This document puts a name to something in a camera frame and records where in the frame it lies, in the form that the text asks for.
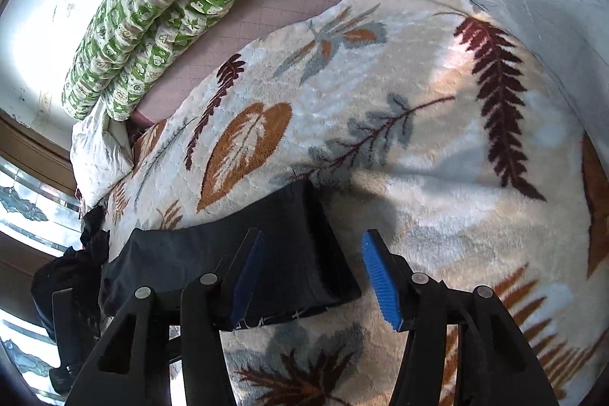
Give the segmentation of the white floral pillow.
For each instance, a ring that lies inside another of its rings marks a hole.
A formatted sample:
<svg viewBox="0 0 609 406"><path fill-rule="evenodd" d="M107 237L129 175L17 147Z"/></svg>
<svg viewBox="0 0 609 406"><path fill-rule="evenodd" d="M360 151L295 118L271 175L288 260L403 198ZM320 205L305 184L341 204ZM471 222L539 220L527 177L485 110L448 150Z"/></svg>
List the white floral pillow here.
<svg viewBox="0 0 609 406"><path fill-rule="evenodd" d="M87 207L94 207L132 171L126 125L108 115L102 100L72 127L70 162L77 190Z"/></svg>

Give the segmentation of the green patterned folded quilt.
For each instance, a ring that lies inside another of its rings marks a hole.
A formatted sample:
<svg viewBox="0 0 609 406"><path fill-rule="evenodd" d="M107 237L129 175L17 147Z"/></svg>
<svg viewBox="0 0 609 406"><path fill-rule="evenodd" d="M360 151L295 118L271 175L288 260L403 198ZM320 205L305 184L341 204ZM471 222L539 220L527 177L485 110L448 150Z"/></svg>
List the green patterned folded quilt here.
<svg viewBox="0 0 609 406"><path fill-rule="evenodd" d="M70 118L102 102L126 121L184 51L226 16L235 0L103 0L74 54L61 94Z"/></svg>

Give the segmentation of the dark clothes pile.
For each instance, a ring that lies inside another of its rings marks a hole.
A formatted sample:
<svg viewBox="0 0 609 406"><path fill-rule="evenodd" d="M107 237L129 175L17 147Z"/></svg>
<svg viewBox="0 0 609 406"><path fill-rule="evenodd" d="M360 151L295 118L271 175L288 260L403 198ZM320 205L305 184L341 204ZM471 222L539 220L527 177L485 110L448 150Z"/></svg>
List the dark clothes pile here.
<svg viewBox="0 0 609 406"><path fill-rule="evenodd" d="M105 208L90 210L81 221L81 245L38 269L31 295L42 326L58 348L60 366L48 371L56 393L69 393L100 336L98 295L101 269L108 259L109 232L101 226Z"/></svg>

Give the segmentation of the black pants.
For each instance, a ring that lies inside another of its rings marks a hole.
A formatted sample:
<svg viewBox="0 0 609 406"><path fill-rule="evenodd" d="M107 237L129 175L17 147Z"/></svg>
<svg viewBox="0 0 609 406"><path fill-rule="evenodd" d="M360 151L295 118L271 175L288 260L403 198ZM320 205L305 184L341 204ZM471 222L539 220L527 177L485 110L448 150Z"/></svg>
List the black pants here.
<svg viewBox="0 0 609 406"><path fill-rule="evenodd" d="M287 323L360 298L317 189L299 180L212 223L133 230L120 255L103 269L104 313L116 315L142 285L163 293L209 272L225 275L252 228L263 235L263 252L246 326Z"/></svg>

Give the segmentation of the leaf pattern fleece blanket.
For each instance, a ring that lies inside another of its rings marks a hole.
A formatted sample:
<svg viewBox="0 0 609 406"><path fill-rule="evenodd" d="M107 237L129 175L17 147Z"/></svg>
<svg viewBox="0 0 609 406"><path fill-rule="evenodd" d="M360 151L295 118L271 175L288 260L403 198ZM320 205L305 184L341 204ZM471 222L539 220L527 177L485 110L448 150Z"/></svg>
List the leaf pattern fleece blanket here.
<svg viewBox="0 0 609 406"><path fill-rule="evenodd" d="M553 79L467 0L343 0L257 39L135 146L109 198L101 304L265 264L223 335L242 405L384 405L406 338L361 239L488 285L577 405L608 363L608 179Z"/></svg>

